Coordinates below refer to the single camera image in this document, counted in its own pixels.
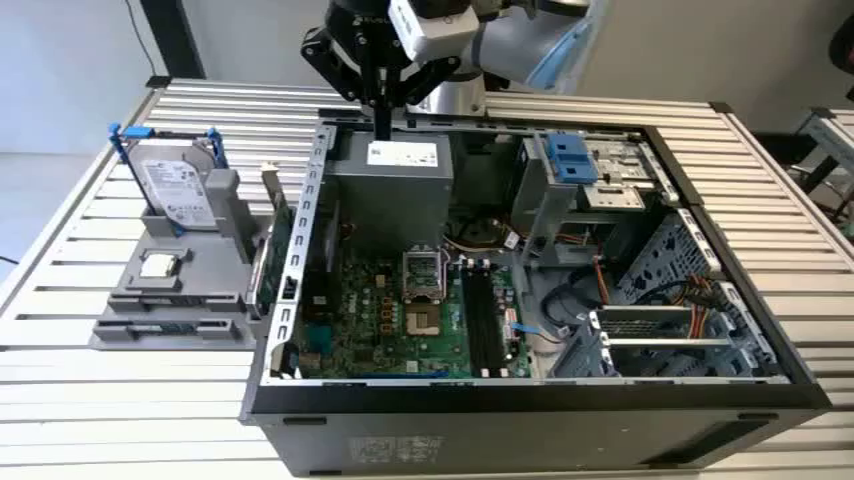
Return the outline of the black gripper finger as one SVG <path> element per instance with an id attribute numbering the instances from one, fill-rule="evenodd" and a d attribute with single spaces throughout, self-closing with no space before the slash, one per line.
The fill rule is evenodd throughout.
<path id="1" fill-rule="evenodd" d="M 359 70 L 351 68 L 333 51 L 331 38 L 307 38 L 301 44 L 301 56 L 348 101 L 359 101 L 373 112 L 373 137 L 383 139 L 383 99 L 377 68 L 369 54 L 361 51 Z"/>
<path id="2" fill-rule="evenodd" d="M 400 74 L 387 71 L 384 109 L 381 111 L 381 140 L 391 139 L 391 116 L 395 108 L 417 104 L 460 67 L 460 58 L 451 56 L 428 61 L 400 80 Z"/>

